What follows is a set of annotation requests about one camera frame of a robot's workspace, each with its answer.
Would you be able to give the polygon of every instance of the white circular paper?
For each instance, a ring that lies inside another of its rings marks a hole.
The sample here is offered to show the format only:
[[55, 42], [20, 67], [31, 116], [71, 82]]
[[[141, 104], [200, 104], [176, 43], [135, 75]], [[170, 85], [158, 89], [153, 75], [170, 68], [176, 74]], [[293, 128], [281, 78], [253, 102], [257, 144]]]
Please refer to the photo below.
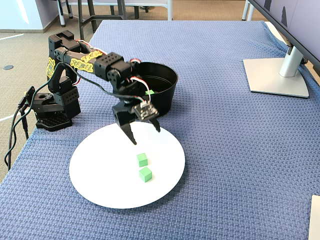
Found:
[[[74, 151], [69, 165], [75, 189], [87, 200], [114, 209], [141, 207], [162, 198], [180, 180], [185, 153], [167, 130], [157, 132], [152, 124], [130, 124], [134, 145], [117, 124], [100, 128]], [[145, 153], [152, 179], [139, 177], [137, 155]]]

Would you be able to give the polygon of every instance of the black robotic arm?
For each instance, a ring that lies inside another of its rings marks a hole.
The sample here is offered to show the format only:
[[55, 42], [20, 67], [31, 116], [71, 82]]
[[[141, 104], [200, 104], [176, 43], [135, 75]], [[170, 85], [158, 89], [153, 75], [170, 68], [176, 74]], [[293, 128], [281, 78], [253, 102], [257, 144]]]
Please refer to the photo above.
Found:
[[56, 131], [72, 125], [71, 118], [81, 112], [79, 93], [74, 83], [79, 75], [77, 70], [82, 70], [111, 83], [113, 93], [110, 94], [120, 100], [112, 107], [115, 121], [132, 143], [137, 144], [130, 123], [136, 119], [152, 123], [160, 132], [160, 125], [156, 119], [159, 113], [150, 99], [143, 99], [146, 86], [143, 81], [137, 81], [138, 65], [139, 61], [125, 62], [122, 56], [114, 52], [107, 54], [83, 40], [74, 40], [74, 35], [69, 31], [51, 35], [46, 73], [48, 80], [51, 79], [48, 89], [53, 95], [36, 95], [32, 106], [38, 119], [36, 126]]

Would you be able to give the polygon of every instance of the black cable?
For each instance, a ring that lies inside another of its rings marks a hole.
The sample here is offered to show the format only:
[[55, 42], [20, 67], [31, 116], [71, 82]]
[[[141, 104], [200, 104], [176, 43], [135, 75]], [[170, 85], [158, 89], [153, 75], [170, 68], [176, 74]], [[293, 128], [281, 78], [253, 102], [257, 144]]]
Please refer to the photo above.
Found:
[[[19, 112], [21, 107], [17, 107], [16, 110], [15, 110], [15, 113], [13, 115], [13, 118], [12, 118], [12, 122], [11, 122], [11, 127], [10, 127], [10, 135], [9, 135], [9, 143], [8, 143], [8, 149], [11, 148], [11, 144], [12, 144], [12, 133], [13, 133], [13, 126], [15, 124], [15, 121], [16, 121], [16, 117], [17, 117], [17, 114]], [[8, 155], [8, 162], [6, 159], [4, 159], [4, 162], [5, 164], [8, 166], [8, 171], [10, 170], [10, 165], [11, 165], [11, 152], [10, 154]]]
[[85, 78], [84, 76], [80, 75], [76, 70], [74, 70], [74, 68], [72, 66], [70, 66], [68, 63], [65, 63], [66, 66], [68, 66], [70, 68], [70, 70], [72, 72], [74, 72], [78, 77], [80, 77], [81, 79], [93, 84], [93, 85], [96, 85], [97, 87], [99, 87], [102, 91], [104, 91], [106, 94], [108, 95], [111, 95], [111, 96], [114, 96], [116, 98], [123, 98], [123, 99], [134, 99], [135, 96], [133, 95], [121, 95], [121, 94], [116, 94], [116, 93], [112, 93], [112, 92], [109, 92], [107, 90], [105, 90], [100, 84], [94, 82], [94, 81], [91, 81], [87, 78]]
[[25, 117], [31, 112], [32, 106], [33, 106], [33, 104], [34, 104], [35, 97], [36, 97], [37, 93], [38, 93], [41, 89], [43, 89], [45, 86], [47, 86], [48, 83], [50, 83], [51, 79], [53, 79], [53, 76], [55, 75], [55, 73], [56, 73], [56, 71], [57, 71], [57, 69], [58, 69], [58, 68], [57, 68], [58, 65], [60, 65], [60, 64], [64, 64], [64, 63], [63, 63], [63, 62], [58, 62], [58, 64], [57, 64], [56, 67], [55, 67], [55, 70], [53, 71], [52, 77], [51, 77], [45, 84], [43, 84], [41, 87], [39, 87], [39, 88], [34, 92], [34, 94], [33, 94], [33, 96], [32, 96], [31, 103], [29, 104], [29, 109], [28, 109], [28, 111], [27, 111], [24, 115], [22, 115], [22, 116], [18, 119], [18, 121], [16, 121], [16, 123], [13, 125], [13, 127], [12, 127], [13, 136], [14, 136], [13, 145], [12, 145], [12, 147], [8, 150], [8, 152], [7, 152], [7, 153], [5, 154], [5, 156], [4, 156], [4, 161], [5, 161], [5, 162], [7, 161], [7, 156], [11, 153], [12, 149], [14, 149], [14, 147], [16, 146], [16, 143], [17, 143], [16, 126], [18, 125], [18, 123], [19, 123], [23, 118], [25, 118]]
[[134, 98], [135, 98], [135, 96], [133, 96], [133, 95], [120, 95], [120, 94], [115, 94], [115, 93], [108, 92], [108, 91], [106, 91], [100, 84], [98, 84], [98, 83], [96, 83], [96, 82], [94, 82], [94, 81], [91, 81], [91, 80], [85, 78], [84, 76], [80, 75], [80, 74], [79, 74], [76, 70], [74, 70], [74, 68], [71, 67], [69, 64], [64, 63], [64, 62], [58, 62], [58, 64], [55, 66], [55, 69], [54, 69], [54, 71], [53, 71], [53, 74], [52, 74], [51, 78], [50, 78], [45, 84], [43, 84], [42, 86], [40, 86], [40, 87], [34, 92], [34, 94], [33, 94], [33, 96], [32, 96], [31, 103], [29, 104], [29, 110], [28, 110], [24, 115], [22, 115], [22, 116], [18, 119], [18, 121], [16, 121], [16, 123], [13, 125], [13, 127], [12, 127], [13, 136], [14, 136], [13, 145], [11, 146], [11, 148], [8, 150], [8, 152], [7, 152], [7, 153], [5, 154], [5, 156], [4, 156], [4, 162], [5, 162], [5, 163], [7, 162], [7, 157], [8, 157], [8, 155], [11, 154], [11, 151], [14, 149], [14, 147], [16, 146], [16, 143], [17, 143], [16, 126], [18, 125], [18, 123], [19, 123], [23, 118], [25, 118], [25, 117], [31, 112], [32, 106], [33, 106], [33, 104], [34, 104], [35, 97], [36, 97], [37, 93], [38, 93], [41, 89], [43, 89], [45, 86], [47, 86], [47, 85], [50, 83], [50, 81], [53, 79], [53, 76], [55, 75], [55, 73], [56, 73], [56, 71], [57, 71], [57, 69], [58, 69], [58, 65], [60, 65], [60, 64], [64, 64], [65, 66], [69, 67], [70, 70], [73, 71], [77, 76], [79, 76], [80, 78], [82, 78], [83, 80], [85, 80], [85, 81], [87, 81], [87, 82], [89, 82], [89, 83], [91, 83], [91, 84], [96, 85], [97, 87], [99, 87], [103, 92], [105, 92], [105, 93], [108, 94], [108, 95], [111, 95], [111, 96], [114, 96], [114, 97], [117, 97], [117, 98], [125, 98], [125, 99], [134, 99]]
[[[27, 109], [27, 107], [29, 107], [29, 104], [23, 105], [23, 107], [20, 109], [20, 115], [21, 116], [25, 114], [25, 110]], [[26, 138], [26, 140], [28, 140], [29, 139], [28, 122], [27, 122], [27, 118], [26, 117], [24, 117], [22, 119], [22, 127], [23, 127], [23, 130], [24, 130], [25, 138]]]

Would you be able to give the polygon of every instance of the yellow sticker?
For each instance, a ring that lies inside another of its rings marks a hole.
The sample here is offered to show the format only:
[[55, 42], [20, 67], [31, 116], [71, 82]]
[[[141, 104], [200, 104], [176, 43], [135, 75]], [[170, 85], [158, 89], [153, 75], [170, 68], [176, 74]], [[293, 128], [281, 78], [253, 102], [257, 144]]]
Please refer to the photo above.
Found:
[[94, 72], [94, 66], [92, 65], [92, 63], [85, 63], [85, 62], [78, 60], [78, 59], [75, 59], [75, 58], [71, 58], [70, 65], [71, 65], [71, 67], [74, 67], [79, 70], [84, 70], [88, 73]]
[[93, 52], [90, 52], [88, 55], [85, 55], [81, 58], [82, 61], [84, 61], [85, 63], [89, 62], [91, 59], [95, 59], [99, 56], [101, 56], [103, 53], [100, 52], [100, 51], [93, 51]]
[[51, 57], [48, 59], [48, 66], [46, 67], [46, 75], [51, 78], [54, 74], [56, 62]]

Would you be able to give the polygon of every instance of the green cube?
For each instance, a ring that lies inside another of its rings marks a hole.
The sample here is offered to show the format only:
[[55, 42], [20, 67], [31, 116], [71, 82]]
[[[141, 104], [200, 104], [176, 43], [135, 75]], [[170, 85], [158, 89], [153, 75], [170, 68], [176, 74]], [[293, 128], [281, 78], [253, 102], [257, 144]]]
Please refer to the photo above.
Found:
[[152, 179], [152, 171], [146, 166], [139, 171], [139, 176], [146, 183]]
[[150, 93], [150, 95], [151, 95], [151, 94], [155, 94], [155, 92], [152, 91], [151, 89], [149, 90], [149, 93]]
[[148, 165], [148, 158], [145, 153], [137, 155], [136, 158], [138, 159], [139, 167], [144, 167]]

